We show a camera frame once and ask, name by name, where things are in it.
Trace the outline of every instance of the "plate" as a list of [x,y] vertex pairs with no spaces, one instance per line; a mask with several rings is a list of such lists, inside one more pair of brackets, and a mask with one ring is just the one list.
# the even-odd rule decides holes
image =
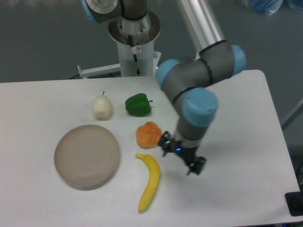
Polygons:
[[119,158],[119,144],[109,130],[97,125],[83,125],[72,129],[59,141],[54,164],[70,186],[93,190],[113,175]]

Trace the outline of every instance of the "gray floor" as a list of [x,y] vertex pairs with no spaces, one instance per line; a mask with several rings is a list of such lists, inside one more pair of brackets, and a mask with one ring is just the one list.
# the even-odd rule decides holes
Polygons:
[[[91,25],[79,0],[54,6],[0,0],[0,82],[67,79],[89,69],[118,63],[107,23]],[[175,0],[148,0],[161,21],[155,49],[162,61],[189,61],[195,49]],[[211,0],[226,39],[248,56],[248,69],[266,75],[280,121],[303,97],[303,14],[285,4],[272,16],[247,11],[240,0]],[[285,130],[294,167],[303,160],[303,114]]]

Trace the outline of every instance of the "metal bracket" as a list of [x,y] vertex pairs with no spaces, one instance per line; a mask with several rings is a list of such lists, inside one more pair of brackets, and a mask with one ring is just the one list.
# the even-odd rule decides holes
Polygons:
[[[153,76],[156,74],[157,65],[158,65],[160,57],[161,57],[161,52],[154,51],[154,54],[153,54]],[[81,79],[94,77],[94,76],[102,77],[102,75],[106,75],[108,73],[118,73],[118,72],[120,72],[120,64],[107,65],[107,66],[92,68],[92,69],[88,69],[88,70],[82,70],[80,68],[80,65],[78,65],[78,71],[79,71],[79,75],[80,75]]]

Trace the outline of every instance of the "banana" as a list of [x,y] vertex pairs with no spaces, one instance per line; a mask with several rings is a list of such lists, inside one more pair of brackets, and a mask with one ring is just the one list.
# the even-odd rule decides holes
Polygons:
[[138,206],[138,211],[144,212],[149,207],[156,193],[160,178],[160,167],[157,160],[151,155],[137,153],[136,158],[141,159],[147,165],[150,171],[150,178],[140,198]]

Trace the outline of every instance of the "blue joint cap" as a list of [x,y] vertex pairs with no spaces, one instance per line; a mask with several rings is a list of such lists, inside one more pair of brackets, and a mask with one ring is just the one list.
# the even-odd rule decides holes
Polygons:
[[156,73],[156,79],[159,84],[159,86],[162,88],[163,82],[168,75],[168,73],[174,68],[176,65],[180,64],[180,62],[176,59],[169,59],[165,62],[163,62],[157,70]]
[[213,121],[218,108],[216,96],[198,87],[190,90],[182,103],[185,118],[196,127],[207,127]]
[[235,58],[235,63],[233,66],[232,76],[237,75],[246,69],[247,59],[245,52],[238,45],[232,45],[231,49]]
[[86,4],[86,0],[81,0],[83,8],[86,12],[87,17],[89,18],[90,23],[92,24],[97,24],[98,22],[94,19],[93,15],[91,14],[87,4]]

